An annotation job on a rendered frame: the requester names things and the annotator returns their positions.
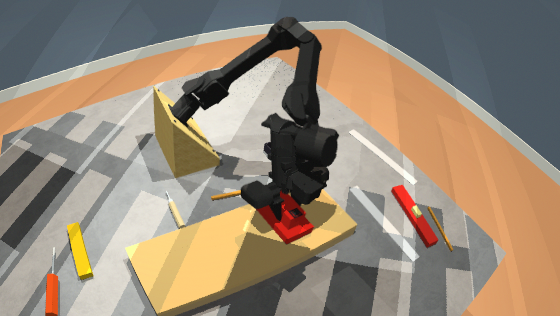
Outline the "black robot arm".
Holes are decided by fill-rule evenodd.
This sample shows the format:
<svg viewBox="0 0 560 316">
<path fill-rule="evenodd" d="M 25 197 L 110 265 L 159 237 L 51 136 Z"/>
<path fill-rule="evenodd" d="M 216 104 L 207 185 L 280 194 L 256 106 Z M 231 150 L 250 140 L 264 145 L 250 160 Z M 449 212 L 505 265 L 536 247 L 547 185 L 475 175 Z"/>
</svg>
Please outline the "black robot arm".
<svg viewBox="0 0 560 316">
<path fill-rule="evenodd" d="M 292 84 L 286 89 L 282 108 L 295 121 L 281 118 L 274 113 L 261 125 L 270 128 L 271 152 L 279 157 L 299 158 L 330 166 L 337 156 L 336 130 L 318 125 L 320 100 L 316 92 L 318 65 L 322 46 L 315 34 L 297 22 L 295 17 L 283 17 L 271 26 L 267 37 L 245 50 L 224 67 L 188 80 L 182 86 L 184 94 L 173 105 L 168 104 L 171 114 L 184 126 L 201 107 L 204 111 L 226 98 L 231 83 L 278 50 L 299 47 L 298 61 Z M 198 99 L 193 95 L 195 94 Z M 297 125 L 297 124 L 298 125 Z M 299 126 L 300 125 L 300 126 Z M 303 126 L 303 127 L 301 127 Z M 283 176 L 281 190 L 291 193 L 304 205 L 320 196 L 327 186 L 326 171 L 306 171 L 304 163 Z"/>
</svg>

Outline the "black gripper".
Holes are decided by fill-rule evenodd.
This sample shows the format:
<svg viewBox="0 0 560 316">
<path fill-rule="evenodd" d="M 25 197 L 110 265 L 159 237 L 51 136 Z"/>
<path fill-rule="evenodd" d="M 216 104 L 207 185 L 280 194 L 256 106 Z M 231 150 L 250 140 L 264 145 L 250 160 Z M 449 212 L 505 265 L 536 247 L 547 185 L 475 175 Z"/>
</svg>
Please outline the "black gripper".
<svg viewBox="0 0 560 316">
<path fill-rule="evenodd" d="M 267 205 L 270 206 L 274 216 L 281 221 L 282 211 L 281 203 L 284 201 L 280 198 L 280 191 L 284 173 L 288 169 L 292 169 L 292 172 L 298 169 L 298 164 L 305 162 L 305 159 L 299 158 L 298 155 L 292 157 L 279 157 L 274 154 L 269 153 L 268 159 L 272 161 L 272 171 L 268 172 L 268 176 L 272 179 L 272 182 L 267 185 L 263 185 L 258 180 L 252 183 L 246 184 L 241 187 L 241 197 L 248 202 L 255 209 L 260 209 Z M 320 168 L 326 171 L 327 181 L 329 180 L 329 170 L 327 167 L 321 166 L 313 162 L 304 163 L 306 171 L 316 172 Z"/>
</svg>

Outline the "red spirit level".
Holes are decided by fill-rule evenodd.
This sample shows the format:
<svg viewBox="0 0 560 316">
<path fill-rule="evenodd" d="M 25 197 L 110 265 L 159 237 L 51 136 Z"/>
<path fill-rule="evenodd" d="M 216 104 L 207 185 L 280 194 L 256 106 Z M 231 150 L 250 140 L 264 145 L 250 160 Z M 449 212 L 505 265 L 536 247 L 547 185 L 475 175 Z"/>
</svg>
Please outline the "red spirit level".
<svg viewBox="0 0 560 316">
<path fill-rule="evenodd" d="M 405 187 L 402 185 L 392 187 L 391 192 L 394 194 L 394 197 L 397 198 L 401 208 L 403 208 L 403 211 L 408 216 L 408 219 L 410 219 L 410 222 L 415 227 L 425 246 L 428 248 L 436 244 L 439 239 L 434 234 L 430 225 L 428 225 L 428 222 L 420 212 L 420 209 L 418 209 L 415 202 L 413 202 L 413 199 L 409 196 Z"/>
</svg>

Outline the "off-white flat bar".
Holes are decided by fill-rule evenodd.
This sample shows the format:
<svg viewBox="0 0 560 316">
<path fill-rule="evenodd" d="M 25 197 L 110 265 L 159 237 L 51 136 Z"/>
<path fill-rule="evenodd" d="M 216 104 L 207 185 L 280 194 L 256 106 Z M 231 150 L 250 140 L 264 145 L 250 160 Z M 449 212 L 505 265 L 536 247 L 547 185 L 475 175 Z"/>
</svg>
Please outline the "off-white flat bar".
<svg viewBox="0 0 560 316">
<path fill-rule="evenodd" d="M 399 174 L 401 174 L 401 176 L 409 182 L 412 185 L 416 184 L 416 179 L 414 179 L 414 177 L 411 177 L 409 175 L 409 173 L 407 173 L 407 171 L 404 171 L 404 169 L 402 169 L 397 163 L 395 163 L 394 161 L 392 161 L 392 159 L 390 159 L 386 154 L 384 154 L 384 152 L 381 152 L 378 148 L 376 148 L 372 143 L 370 143 L 366 138 L 364 138 L 361 134 L 359 134 L 357 131 L 352 130 L 348 132 L 349 134 L 351 134 L 352 136 L 354 136 L 358 141 L 360 141 L 365 147 L 367 147 L 368 149 L 370 149 L 371 151 L 373 151 L 377 156 L 379 156 L 385 163 L 387 163 L 388 165 L 390 165 L 396 172 L 398 172 Z"/>
<path fill-rule="evenodd" d="M 415 252 L 415 250 L 407 243 L 407 241 L 396 231 L 396 229 L 390 224 L 388 219 L 379 211 L 378 208 L 369 200 L 367 196 L 360 190 L 359 187 L 354 187 L 349 189 L 352 194 L 359 200 L 366 210 L 379 222 L 381 227 L 393 238 L 395 243 L 404 251 L 408 258 L 414 262 L 420 256 Z"/>
</svg>

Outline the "yellow flat bar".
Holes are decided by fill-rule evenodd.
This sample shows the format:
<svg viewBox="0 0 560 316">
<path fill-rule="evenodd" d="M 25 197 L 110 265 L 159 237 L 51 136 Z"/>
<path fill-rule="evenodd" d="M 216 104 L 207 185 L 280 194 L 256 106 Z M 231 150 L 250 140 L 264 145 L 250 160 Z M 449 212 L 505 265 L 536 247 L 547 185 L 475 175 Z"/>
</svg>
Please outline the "yellow flat bar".
<svg viewBox="0 0 560 316">
<path fill-rule="evenodd" d="M 81 280 L 93 277 L 88 254 L 85 248 L 80 225 L 77 223 L 67 226 L 76 268 Z"/>
</svg>

